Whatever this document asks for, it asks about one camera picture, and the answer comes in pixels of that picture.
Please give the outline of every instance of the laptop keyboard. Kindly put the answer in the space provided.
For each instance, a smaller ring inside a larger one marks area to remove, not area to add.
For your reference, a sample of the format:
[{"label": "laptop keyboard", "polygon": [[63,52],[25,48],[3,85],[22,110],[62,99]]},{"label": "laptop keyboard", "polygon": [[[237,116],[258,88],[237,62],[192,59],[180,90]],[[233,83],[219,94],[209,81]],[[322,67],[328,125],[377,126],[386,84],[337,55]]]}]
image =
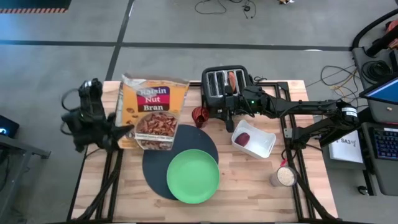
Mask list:
[{"label": "laptop keyboard", "polygon": [[398,132],[376,129],[374,142],[379,158],[398,160]]}]

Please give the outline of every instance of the round placemat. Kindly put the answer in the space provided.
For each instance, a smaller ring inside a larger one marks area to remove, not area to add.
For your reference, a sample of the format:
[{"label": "round placemat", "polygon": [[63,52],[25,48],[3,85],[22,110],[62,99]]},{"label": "round placemat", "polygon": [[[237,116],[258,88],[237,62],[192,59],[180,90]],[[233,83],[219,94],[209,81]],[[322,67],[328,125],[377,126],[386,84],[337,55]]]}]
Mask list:
[{"label": "round placemat", "polygon": [[214,142],[201,129],[180,124],[177,128],[173,148],[170,151],[145,150],[142,170],[149,187],[162,197],[177,200],[167,186],[167,169],[172,159],[188,149],[207,152],[218,163],[218,153]]}]

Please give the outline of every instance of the monitor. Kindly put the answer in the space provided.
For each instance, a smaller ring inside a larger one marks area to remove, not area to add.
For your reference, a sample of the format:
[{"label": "monitor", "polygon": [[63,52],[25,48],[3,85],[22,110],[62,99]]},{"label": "monitor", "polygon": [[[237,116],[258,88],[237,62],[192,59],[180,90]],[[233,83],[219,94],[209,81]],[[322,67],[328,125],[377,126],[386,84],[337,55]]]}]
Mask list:
[{"label": "monitor", "polygon": [[360,97],[398,105],[398,76],[391,76],[359,94]]}]

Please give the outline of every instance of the green plate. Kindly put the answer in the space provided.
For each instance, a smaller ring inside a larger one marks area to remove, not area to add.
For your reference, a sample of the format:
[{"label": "green plate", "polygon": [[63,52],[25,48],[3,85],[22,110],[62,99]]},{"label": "green plate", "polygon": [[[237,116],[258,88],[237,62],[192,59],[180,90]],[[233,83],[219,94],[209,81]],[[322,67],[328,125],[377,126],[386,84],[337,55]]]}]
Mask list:
[{"label": "green plate", "polygon": [[167,169],[171,193],[185,203],[202,203],[217,190],[220,171],[208,153],[190,149],[176,155]]}]

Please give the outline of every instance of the laptop screen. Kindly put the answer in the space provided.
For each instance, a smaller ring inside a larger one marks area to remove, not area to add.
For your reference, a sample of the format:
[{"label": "laptop screen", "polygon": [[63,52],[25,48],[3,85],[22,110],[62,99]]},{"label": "laptop screen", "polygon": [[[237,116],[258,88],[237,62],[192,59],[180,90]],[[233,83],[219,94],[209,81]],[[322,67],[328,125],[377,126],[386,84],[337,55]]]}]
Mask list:
[{"label": "laptop screen", "polygon": [[398,104],[398,77],[369,91],[364,94],[364,96],[372,98],[372,100],[388,101],[393,104]]}]

